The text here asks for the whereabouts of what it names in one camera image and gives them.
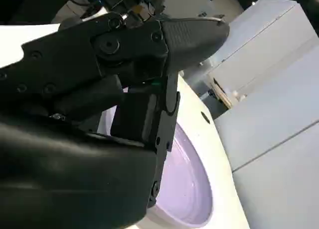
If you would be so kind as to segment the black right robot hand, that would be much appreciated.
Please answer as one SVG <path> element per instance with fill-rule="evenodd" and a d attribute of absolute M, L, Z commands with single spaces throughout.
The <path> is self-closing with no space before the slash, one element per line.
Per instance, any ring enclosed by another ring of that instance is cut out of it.
<path fill-rule="evenodd" d="M 0 70 L 0 226 L 123 229 L 155 205 L 179 72 L 226 41 L 219 18 L 120 14 L 22 45 Z"/>

